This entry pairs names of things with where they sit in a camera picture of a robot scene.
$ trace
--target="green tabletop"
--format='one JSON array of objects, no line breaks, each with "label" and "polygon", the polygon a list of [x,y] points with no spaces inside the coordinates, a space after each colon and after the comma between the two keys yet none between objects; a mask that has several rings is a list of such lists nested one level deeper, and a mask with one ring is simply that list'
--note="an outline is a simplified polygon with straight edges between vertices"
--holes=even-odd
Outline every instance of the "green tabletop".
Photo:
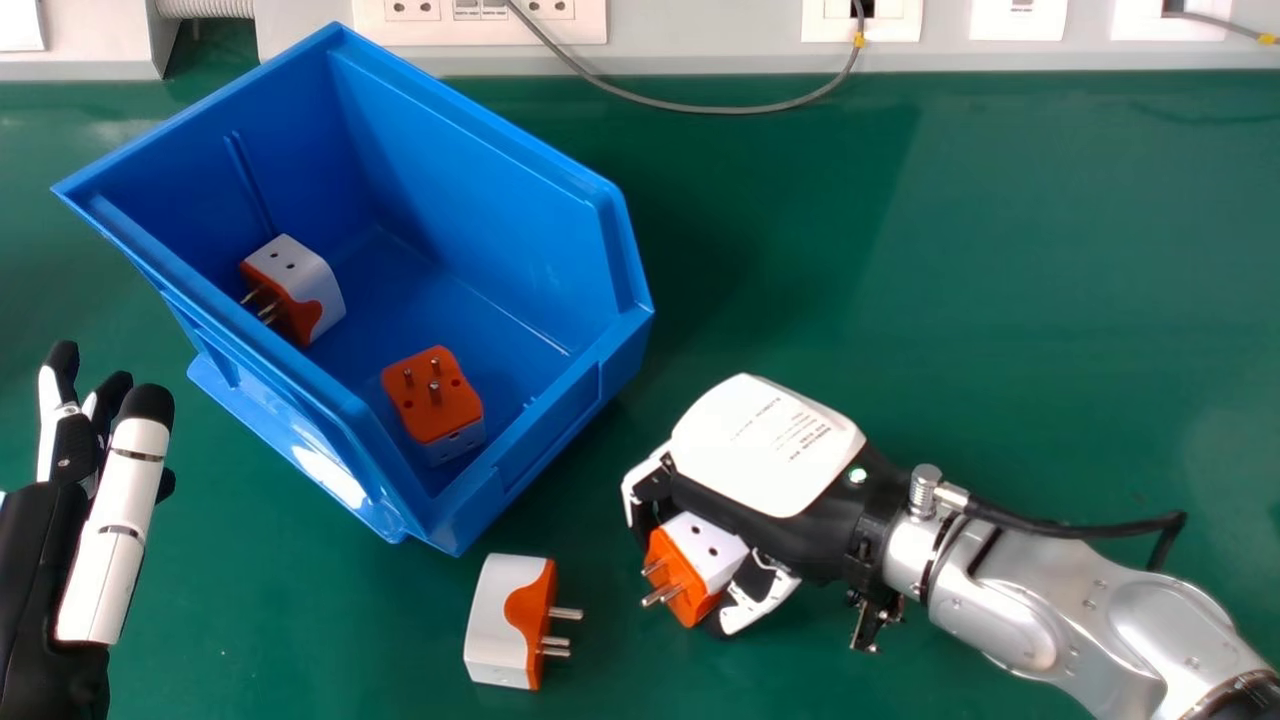
[{"label": "green tabletop", "polygon": [[[206,26],[165,83],[0,86],[0,488],[32,477],[56,338],[84,384],[127,368],[178,401],[113,720],[1084,717],[919,607],[882,655],[849,652],[836,587],[735,642],[640,610],[618,482],[740,370],[1030,515],[1189,510],[1170,571],[1280,661],[1280,74],[856,77],[739,119],[573,78],[457,82],[622,187],[658,315],[640,377],[453,560],[383,543],[187,382],[160,297],[47,190],[253,61],[243,27]],[[749,102],[814,82],[632,85]],[[1140,562],[1148,542],[1102,550]],[[538,694],[462,665],[493,551],[557,559],[561,605],[586,611]]]}]

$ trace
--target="blue plastic bin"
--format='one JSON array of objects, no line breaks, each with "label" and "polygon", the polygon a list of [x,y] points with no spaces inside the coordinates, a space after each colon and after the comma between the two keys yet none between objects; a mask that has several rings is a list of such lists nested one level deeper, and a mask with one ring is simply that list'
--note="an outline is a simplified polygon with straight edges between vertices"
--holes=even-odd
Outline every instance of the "blue plastic bin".
[{"label": "blue plastic bin", "polygon": [[[191,379],[389,542],[465,551],[644,355],[617,187],[337,23],[54,191],[160,291]],[[306,350],[238,305],[282,232],[347,304]],[[428,468],[379,373],[434,345],[489,441]]]}]

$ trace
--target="plug pin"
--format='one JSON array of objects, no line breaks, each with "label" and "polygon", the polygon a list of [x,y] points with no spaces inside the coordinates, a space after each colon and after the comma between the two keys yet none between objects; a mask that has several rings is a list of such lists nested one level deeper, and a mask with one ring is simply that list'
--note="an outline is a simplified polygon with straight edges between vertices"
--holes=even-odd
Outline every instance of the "plug pin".
[{"label": "plug pin", "polygon": [[685,592],[685,588],[680,585],[662,585],[660,588],[644,596],[644,600],[640,601],[640,607],[653,607],[659,602],[667,605],[672,598],[682,592]]},{"label": "plug pin", "polygon": [[547,611],[547,616],[554,620],[579,621],[582,619],[582,611],[573,607],[552,607]]}]

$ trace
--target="robotic arm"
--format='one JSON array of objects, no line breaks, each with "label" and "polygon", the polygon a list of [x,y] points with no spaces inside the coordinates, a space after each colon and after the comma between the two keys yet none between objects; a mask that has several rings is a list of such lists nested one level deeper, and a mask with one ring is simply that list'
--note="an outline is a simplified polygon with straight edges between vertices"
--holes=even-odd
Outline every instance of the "robotic arm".
[{"label": "robotic arm", "polygon": [[[622,483],[654,592],[686,626],[733,635],[801,580],[840,582],[851,648],[876,653],[908,600],[1010,673],[1096,717],[1280,720],[1280,682],[1222,607],[1157,573],[1185,514],[1105,527],[1028,520],[906,473],[844,415],[736,375]],[[1084,541],[1160,532],[1147,570]]]},{"label": "robotic arm", "polygon": [[36,483],[0,493],[0,720],[106,717],[109,650],[174,489],[169,391],[115,373],[81,404],[78,370],[76,343],[55,345],[37,377]]}]

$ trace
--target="metal knob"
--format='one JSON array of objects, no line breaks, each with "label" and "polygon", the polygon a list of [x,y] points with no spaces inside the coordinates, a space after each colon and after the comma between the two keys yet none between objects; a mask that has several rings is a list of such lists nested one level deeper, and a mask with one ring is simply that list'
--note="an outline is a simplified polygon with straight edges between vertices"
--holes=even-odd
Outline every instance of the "metal knob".
[{"label": "metal knob", "polygon": [[911,470],[911,495],[908,498],[908,510],[913,518],[928,520],[937,512],[938,501],[933,497],[933,491],[938,489],[942,482],[942,470],[937,465],[916,465]]}]

